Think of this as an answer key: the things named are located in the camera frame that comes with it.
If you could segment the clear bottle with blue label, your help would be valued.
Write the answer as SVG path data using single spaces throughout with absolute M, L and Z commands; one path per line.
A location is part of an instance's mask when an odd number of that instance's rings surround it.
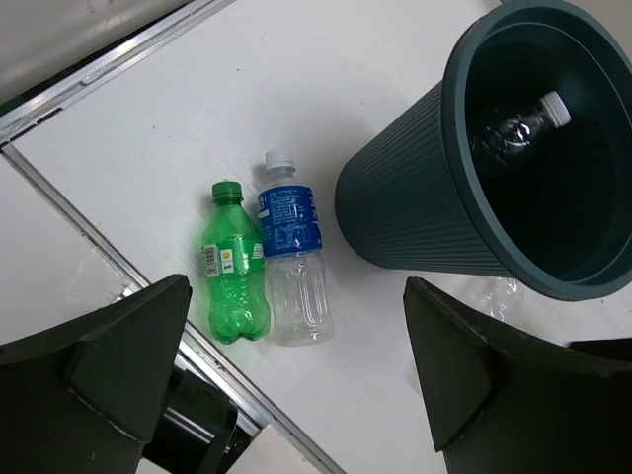
M 555 91 L 529 104 L 493 106 L 471 116 L 467 135 L 478 177 L 491 180 L 516 171 L 550 133 L 571 121 L 569 108 Z

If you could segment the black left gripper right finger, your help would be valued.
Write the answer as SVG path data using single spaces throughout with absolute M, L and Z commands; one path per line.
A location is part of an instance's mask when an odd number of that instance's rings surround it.
M 631 342 L 558 346 L 411 277 L 403 296 L 434 443 L 451 473 L 627 473 Z

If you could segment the green plastic soda bottle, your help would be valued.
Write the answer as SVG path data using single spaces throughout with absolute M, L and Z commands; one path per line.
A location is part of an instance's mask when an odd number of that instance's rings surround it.
M 266 296 L 263 238 L 234 181 L 212 185 L 213 210 L 201 235 L 212 337 L 223 345 L 258 341 L 272 324 Z

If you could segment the clear unlabelled plastic bottle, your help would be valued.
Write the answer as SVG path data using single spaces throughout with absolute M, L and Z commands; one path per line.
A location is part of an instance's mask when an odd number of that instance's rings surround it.
M 505 277 L 477 277 L 463 295 L 468 306 L 506 323 L 517 315 L 523 300 L 522 285 Z

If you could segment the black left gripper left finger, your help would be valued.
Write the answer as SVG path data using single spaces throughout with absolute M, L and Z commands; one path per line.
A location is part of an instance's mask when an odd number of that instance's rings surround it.
M 2 472 L 135 472 L 164 411 L 191 298 L 186 276 L 167 276 L 2 346 Z

